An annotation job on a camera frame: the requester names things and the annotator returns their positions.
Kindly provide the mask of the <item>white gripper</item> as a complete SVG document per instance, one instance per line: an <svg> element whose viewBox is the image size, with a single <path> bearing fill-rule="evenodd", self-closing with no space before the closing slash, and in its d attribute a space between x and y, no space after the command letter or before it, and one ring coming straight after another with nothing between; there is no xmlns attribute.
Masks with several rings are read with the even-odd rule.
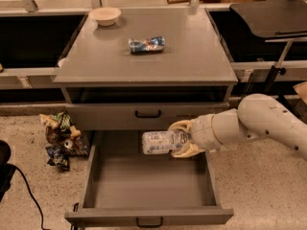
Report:
<svg viewBox="0 0 307 230"><path fill-rule="evenodd" d="M201 115L191 120L181 120L174 122L169 126L169 130L182 130L184 132L191 131L191 139L193 142L186 142L179 150L173 150L171 155L175 158L188 158L205 150L215 150L221 143L214 134L212 120L214 115Z"/></svg>

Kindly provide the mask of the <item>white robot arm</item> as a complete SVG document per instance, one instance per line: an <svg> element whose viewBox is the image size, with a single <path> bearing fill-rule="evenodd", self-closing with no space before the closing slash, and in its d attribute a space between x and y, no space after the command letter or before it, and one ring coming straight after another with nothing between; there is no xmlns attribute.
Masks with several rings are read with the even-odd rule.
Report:
<svg viewBox="0 0 307 230"><path fill-rule="evenodd" d="M228 143L271 138L307 159L307 125L283 104L264 94L248 95L237 108L178 121L169 129L190 135L182 149L172 152L175 158L191 157Z"/></svg>

